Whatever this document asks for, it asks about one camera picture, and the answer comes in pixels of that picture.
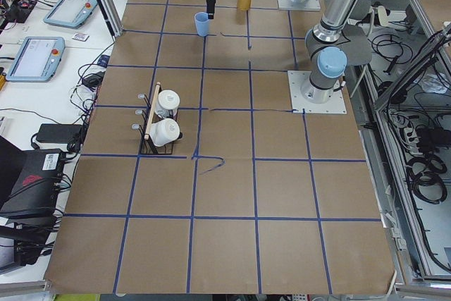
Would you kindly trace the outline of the far teach pendant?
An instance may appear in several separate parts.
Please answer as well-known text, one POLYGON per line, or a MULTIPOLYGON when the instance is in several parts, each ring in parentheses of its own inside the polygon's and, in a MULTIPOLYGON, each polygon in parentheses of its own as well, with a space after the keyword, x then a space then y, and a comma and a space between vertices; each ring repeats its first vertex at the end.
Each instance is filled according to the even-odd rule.
POLYGON ((92 14, 97 0, 59 0, 43 21, 49 25, 77 28, 92 14))

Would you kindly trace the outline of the white mug rear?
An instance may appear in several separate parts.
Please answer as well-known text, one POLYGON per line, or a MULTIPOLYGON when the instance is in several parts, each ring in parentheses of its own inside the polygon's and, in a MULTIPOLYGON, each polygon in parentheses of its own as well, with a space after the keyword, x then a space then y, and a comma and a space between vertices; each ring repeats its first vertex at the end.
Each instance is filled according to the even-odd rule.
POLYGON ((162 90, 157 97, 155 113, 162 118, 174 118, 178 112, 180 97, 173 90, 162 90))

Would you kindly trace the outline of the white mug front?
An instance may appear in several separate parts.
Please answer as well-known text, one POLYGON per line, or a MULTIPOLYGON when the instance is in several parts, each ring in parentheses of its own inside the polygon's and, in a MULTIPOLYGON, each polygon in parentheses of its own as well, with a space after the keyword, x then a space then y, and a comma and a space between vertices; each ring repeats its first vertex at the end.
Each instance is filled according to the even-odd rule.
POLYGON ((165 118, 157 123, 152 123, 150 138, 157 147, 162 147, 170 142, 180 139, 183 134, 178 123, 172 118, 165 118))

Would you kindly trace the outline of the near teach pendant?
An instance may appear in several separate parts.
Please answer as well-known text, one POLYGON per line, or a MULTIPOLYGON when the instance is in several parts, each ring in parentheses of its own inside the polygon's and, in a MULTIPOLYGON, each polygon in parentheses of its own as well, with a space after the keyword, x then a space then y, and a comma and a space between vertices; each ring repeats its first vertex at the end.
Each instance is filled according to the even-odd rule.
POLYGON ((54 76, 66 47, 62 37, 26 37, 6 75, 9 82, 46 82, 54 76))

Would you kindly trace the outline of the black power adapter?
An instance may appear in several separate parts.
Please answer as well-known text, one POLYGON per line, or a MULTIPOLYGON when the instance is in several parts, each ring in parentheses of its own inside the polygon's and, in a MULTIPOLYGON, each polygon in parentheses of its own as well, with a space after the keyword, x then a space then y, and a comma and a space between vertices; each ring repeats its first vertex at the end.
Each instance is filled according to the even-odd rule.
POLYGON ((69 143, 80 136, 82 126, 78 124, 41 124, 36 141, 40 143, 69 143))

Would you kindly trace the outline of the teach pendant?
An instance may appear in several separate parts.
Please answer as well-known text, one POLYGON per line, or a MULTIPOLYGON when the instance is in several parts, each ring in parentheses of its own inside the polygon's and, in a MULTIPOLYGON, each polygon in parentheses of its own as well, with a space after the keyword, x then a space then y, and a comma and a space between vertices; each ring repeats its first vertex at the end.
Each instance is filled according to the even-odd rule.
POLYGON ((54 76, 66 47, 62 37, 26 37, 6 75, 9 82, 46 82, 54 76))
POLYGON ((49 25, 77 28, 92 14, 97 0, 59 0, 43 21, 49 25))

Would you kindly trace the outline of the white mug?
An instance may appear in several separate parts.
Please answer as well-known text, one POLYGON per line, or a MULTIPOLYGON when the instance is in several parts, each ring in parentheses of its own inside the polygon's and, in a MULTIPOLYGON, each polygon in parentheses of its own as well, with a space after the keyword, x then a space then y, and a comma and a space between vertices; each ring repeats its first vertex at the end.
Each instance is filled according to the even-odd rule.
POLYGON ((173 90, 162 90, 157 97, 155 113, 162 118, 174 118, 178 112, 180 97, 173 90))
POLYGON ((180 139, 183 134, 178 123, 172 118, 165 118, 157 123, 152 123, 150 138, 157 147, 162 147, 170 142, 180 139))

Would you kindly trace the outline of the light blue cup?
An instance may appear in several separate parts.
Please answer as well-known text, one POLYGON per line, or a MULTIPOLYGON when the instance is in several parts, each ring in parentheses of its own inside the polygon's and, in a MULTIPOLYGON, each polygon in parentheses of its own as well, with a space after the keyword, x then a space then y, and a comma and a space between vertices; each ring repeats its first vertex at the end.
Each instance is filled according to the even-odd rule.
POLYGON ((200 37, 206 37, 209 34, 209 14, 198 12, 194 15, 194 23, 197 34, 200 37))

